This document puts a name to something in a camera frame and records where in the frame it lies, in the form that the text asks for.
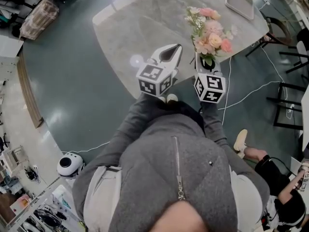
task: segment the white robot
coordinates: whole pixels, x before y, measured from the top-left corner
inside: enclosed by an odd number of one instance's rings
[[[205,60],[196,53],[196,69],[194,88],[202,102],[219,103],[225,94],[225,78],[222,77],[221,68],[216,64],[211,71],[206,70]]]
[[[137,72],[141,92],[159,97],[167,91],[178,72],[176,68],[182,52],[180,44],[169,44],[155,50]]]

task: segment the sleeve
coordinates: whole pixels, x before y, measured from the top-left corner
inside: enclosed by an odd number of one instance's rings
[[[73,199],[78,216],[83,219],[84,201],[94,172],[100,166],[118,166],[125,149],[137,140],[147,124],[160,116],[162,111],[156,109],[158,98],[142,94],[130,107],[128,115],[115,132],[110,143],[77,176],[73,185]]]
[[[201,106],[206,137],[225,150],[232,171],[235,171],[237,175],[241,174],[246,176],[253,182],[261,196],[264,210],[269,199],[269,187],[266,181],[228,145],[226,136],[223,132],[222,122],[218,118],[217,105],[214,103],[202,102]]]

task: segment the person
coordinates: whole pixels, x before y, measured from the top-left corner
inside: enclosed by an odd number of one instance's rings
[[[267,183],[229,147],[216,104],[201,106],[202,116],[173,94],[138,98],[74,182],[89,231],[251,230]]]
[[[306,215],[305,203],[297,190],[301,186],[305,169],[308,169],[308,163],[305,161],[297,176],[290,181],[280,172],[265,150],[246,145],[247,133],[247,130],[242,130],[238,134],[234,149],[245,158],[258,161],[255,171],[269,186],[270,198],[264,212],[265,219],[262,220],[264,230],[277,229],[284,232],[292,227],[304,227],[309,220],[309,215]]]

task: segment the robot vacuum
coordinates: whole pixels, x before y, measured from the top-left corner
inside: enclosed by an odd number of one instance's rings
[[[84,168],[83,159],[74,153],[65,154],[57,165],[57,172],[63,178],[74,179]]]

